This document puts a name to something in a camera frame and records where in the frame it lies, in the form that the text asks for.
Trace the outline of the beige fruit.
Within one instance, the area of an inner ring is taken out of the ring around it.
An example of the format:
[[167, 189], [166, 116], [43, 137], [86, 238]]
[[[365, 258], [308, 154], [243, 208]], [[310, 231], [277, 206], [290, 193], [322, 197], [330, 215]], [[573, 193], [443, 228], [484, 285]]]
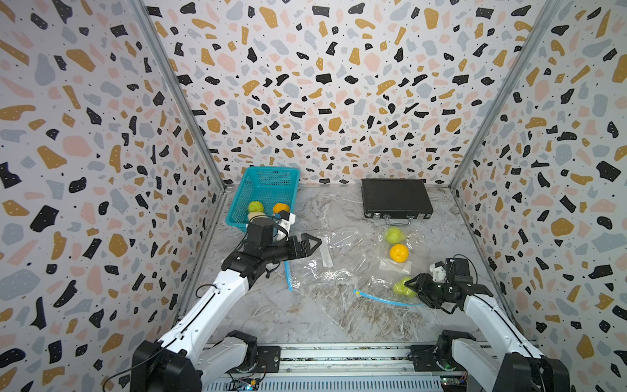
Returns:
[[248, 221], [254, 221], [257, 218], [267, 218], [264, 212], [249, 212], [248, 213]]

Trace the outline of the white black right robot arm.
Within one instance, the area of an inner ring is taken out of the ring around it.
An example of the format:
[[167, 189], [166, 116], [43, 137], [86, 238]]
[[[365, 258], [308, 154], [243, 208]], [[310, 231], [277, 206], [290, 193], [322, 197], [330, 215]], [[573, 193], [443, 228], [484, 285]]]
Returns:
[[468, 391], [568, 391], [570, 376], [558, 359], [550, 359], [516, 328], [491, 291], [478, 282], [476, 267], [455, 255], [429, 267], [428, 273], [403, 282], [403, 287], [432, 310], [466, 314], [486, 338], [444, 330], [432, 350], [443, 371], [459, 367]]

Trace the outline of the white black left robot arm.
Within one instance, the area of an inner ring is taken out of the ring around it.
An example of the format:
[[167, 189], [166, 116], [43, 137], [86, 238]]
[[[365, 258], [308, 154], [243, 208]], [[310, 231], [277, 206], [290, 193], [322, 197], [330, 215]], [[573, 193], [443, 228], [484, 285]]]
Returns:
[[253, 217], [240, 243], [222, 262], [214, 282], [188, 313], [156, 341], [143, 341], [132, 356], [132, 391], [200, 391], [226, 373], [259, 372], [256, 337], [232, 331], [211, 349], [209, 338], [261, 277], [279, 266], [312, 256], [322, 245], [309, 234], [291, 235], [296, 217]]

